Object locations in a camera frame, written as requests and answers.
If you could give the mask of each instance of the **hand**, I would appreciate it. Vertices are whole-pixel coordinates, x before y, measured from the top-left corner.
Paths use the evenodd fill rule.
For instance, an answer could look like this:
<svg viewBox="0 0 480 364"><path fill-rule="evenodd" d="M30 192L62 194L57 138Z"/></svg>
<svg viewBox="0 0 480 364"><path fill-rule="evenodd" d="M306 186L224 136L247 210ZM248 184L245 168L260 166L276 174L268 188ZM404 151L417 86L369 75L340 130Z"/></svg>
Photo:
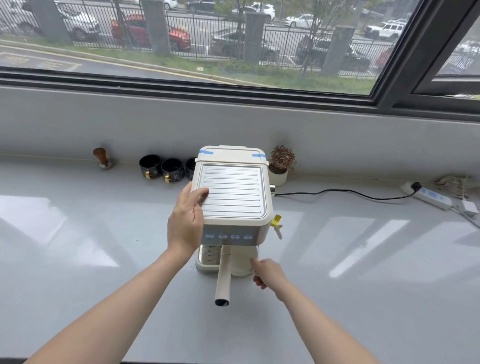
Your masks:
<svg viewBox="0 0 480 364"><path fill-rule="evenodd" d="M279 291L288 283L287 277L283 273L280 264L274 262L272 259L258 260L257 258L251 258L250 263L255 270L253 281L262 290L269 287L275 292L278 299Z"/></svg>
<svg viewBox="0 0 480 364"><path fill-rule="evenodd" d="M179 251L185 257L192 256L200 246L204 229L204 214L198 199L208 193L208 188L199 188L190 193L192 182L180 192L177 204L168 218L168 250Z"/></svg>

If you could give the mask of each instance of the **white pot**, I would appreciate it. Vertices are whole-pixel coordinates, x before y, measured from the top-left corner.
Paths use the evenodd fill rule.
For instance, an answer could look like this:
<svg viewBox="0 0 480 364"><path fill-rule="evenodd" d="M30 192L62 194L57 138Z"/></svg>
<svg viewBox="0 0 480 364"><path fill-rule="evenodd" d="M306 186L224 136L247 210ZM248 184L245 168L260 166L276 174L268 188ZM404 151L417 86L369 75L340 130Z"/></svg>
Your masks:
<svg viewBox="0 0 480 364"><path fill-rule="evenodd" d="M288 170L282 174L273 173L270 168L268 169L268 179L270 180L270 184L274 185L275 187L281 186L285 183L288 176Z"/></svg>

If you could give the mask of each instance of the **grass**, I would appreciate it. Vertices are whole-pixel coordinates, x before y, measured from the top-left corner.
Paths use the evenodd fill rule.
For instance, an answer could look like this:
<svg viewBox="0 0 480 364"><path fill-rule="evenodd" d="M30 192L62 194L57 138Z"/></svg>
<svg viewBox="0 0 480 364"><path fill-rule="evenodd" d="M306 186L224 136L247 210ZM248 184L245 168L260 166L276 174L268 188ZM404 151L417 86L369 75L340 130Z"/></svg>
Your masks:
<svg viewBox="0 0 480 364"><path fill-rule="evenodd" d="M99 56L112 57L119 60L135 61L170 67L177 70L234 78L241 81L284 89L368 95L376 81L373 78L342 76L324 77L320 75L319 72L315 71L307 71L304 76L301 76L299 69L296 68L280 68L271 65L252 65L237 60L196 60L194 58L190 59L173 55L160 57L149 51L65 46L49 42L41 37L23 39L2 35L0 36L0 39L17 42L24 40L26 44L37 44L76 50ZM203 67L203 71L198 71L198 67Z"/></svg>

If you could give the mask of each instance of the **knob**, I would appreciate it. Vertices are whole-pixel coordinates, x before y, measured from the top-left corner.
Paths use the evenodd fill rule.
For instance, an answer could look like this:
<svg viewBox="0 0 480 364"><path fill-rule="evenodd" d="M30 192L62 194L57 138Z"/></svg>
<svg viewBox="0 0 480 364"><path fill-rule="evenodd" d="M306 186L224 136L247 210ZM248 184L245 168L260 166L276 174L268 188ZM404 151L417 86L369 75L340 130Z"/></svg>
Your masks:
<svg viewBox="0 0 480 364"><path fill-rule="evenodd" d="M112 168L113 163L107 159L107 151L104 148L95 148L93 155L98 158L98 166L103 170Z"/></svg>

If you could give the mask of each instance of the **black cable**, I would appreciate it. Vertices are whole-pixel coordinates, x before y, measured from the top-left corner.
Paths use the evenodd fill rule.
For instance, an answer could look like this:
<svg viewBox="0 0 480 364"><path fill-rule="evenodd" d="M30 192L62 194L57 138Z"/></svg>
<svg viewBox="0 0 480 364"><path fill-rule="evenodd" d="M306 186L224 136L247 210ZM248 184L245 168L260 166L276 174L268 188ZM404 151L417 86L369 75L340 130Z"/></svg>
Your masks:
<svg viewBox="0 0 480 364"><path fill-rule="evenodd" d="M324 192L350 192L352 194L358 194L360 196L369 198L371 200L387 201L387 200L400 200L402 198L412 197L421 188L421 185L420 185L419 182L414 182L411 187L413 189L413 193L408 194L406 196L389 197L389 198L371 197L371 196L367 196L366 194L362 194L362 193L354 191L354 190L339 190L339 189L336 189L336 188L331 188L331 189L323 190L323 191L320 191L320 192L290 192L290 193L287 193L287 194L275 194L275 196L290 196L290 195L293 195L293 194L322 194Z"/></svg>

